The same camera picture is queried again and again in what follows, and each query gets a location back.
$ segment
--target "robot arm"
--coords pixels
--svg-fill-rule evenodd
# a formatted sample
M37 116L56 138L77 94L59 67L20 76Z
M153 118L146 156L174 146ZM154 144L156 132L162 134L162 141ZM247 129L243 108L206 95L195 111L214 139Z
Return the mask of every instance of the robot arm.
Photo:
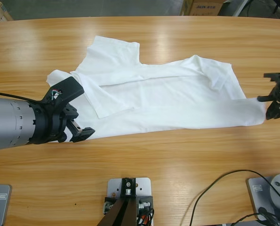
M67 139L65 127L72 133L70 141L86 140L95 131L81 129L74 121L77 110L69 104L84 93L82 86L69 77L52 86L41 101L0 93L0 149L26 144L43 144Z
M271 78L271 81L276 82L276 86L268 96L259 96L257 99L260 102L272 101L266 111L267 120L280 118L280 73L267 73L264 77Z

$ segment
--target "wire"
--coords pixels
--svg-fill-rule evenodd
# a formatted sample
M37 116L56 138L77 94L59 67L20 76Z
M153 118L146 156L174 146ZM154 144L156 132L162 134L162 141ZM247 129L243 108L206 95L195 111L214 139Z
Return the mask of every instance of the wire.
M212 184L210 184L210 185L203 191L203 193L201 193L201 195L197 198L197 200L195 201L193 210L192 210L191 220L190 220L190 224L189 224L190 226L192 226L193 217L194 217L194 213L195 213L195 209L196 209L197 203L198 203L199 200L202 198L202 196L203 196L214 184L216 184L220 179L224 178L225 176L227 176L227 175L229 175L229 174L237 173L237 172L252 172L252 173L255 173L255 174L259 175L260 177L262 177L262 178L272 187L272 189L275 191L275 193L277 193L277 195L280 197L279 192L272 186L272 184L271 184L264 176L262 176L260 173L258 173L258 172L256 172L256 171L249 170L249 169L239 169L239 170L234 170L234 171L231 171L231 172L227 172L227 173L221 175L219 178L217 178Z
M144 210L141 212L140 216L138 217L137 226L151 226L152 219L154 215L154 209L149 208L149 210Z
M246 216L240 218L239 220L237 220L235 223L232 223L231 226L235 226L235 224L237 224L237 223L243 221L245 218L249 218L249 217L251 217L251 216L257 216L257 215L261 215L261 213L252 213L252 214L248 214L248 215L246 215Z
M37 100L32 100L32 99L29 99L29 98L20 97L20 96L16 96L16 95L12 95L12 94L7 94L7 93L0 93L0 96L12 97L12 98L16 98L16 99L29 101L29 102L32 102L32 103L39 103L40 102L40 101L37 101Z

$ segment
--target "white t-shirt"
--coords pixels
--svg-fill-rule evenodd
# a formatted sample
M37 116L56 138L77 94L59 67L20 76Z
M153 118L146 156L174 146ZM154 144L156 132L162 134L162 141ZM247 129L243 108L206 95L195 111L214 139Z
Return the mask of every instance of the white t-shirt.
M163 65L139 61L139 43L96 36L74 72L53 71L50 86L73 76L85 93L71 104L90 138L170 129L263 123L265 105L246 99L231 64L190 58Z

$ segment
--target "screw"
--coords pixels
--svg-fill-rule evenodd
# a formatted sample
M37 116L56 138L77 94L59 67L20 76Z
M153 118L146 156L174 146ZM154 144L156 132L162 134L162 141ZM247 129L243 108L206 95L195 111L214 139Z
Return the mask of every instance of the screw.
M126 189L125 195L131 195L131 189Z

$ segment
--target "wood grain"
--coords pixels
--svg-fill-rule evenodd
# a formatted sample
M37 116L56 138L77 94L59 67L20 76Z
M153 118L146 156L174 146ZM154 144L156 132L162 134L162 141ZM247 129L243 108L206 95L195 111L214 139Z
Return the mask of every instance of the wood grain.
M93 17L0 23L0 92L41 99L47 75L72 71L95 35L140 43L140 60L197 54L231 63L247 97L267 95L280 72L280 20L244 17ZM188 225L193 198L236 169L280 173L280 119L252 127L173 130L0 150L0 183L13 192L7 226L96 225L107 181L150 177L155 225ZM253 212L246 179L227 176L198 204L194 225Z

